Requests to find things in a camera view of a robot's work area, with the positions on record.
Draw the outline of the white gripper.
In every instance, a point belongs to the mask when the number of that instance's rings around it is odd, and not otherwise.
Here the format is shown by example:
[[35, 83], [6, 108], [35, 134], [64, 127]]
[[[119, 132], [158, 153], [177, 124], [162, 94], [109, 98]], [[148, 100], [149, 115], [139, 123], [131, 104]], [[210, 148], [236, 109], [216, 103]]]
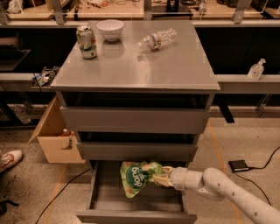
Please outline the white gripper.
[[186, 189], [197, 191], [203, 186], [200, 171], [191, 171], [184, 167], [172, 168], [171, 166], [163, 166], [162, 169], [164, 173], [170, 173], [169, 177], [167, 174], [153, 175], [154, 182], [162, 186], [173, 186], [179, 191]]

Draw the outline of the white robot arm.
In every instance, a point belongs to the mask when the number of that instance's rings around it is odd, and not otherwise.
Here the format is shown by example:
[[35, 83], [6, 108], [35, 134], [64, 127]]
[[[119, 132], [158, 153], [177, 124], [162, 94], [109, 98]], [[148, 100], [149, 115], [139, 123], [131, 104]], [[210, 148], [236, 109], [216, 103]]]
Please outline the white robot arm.
[[163, 174], [154, 174], [153, 179], [162, 186], [178, 191], [194, 190], [210, 200], [224, 197], [233, 202], [255, 224], [279, 224], [280, 211], [238, 186], [226, 174], [216, 168], [192, 171], [184, 167], [163, 167]]

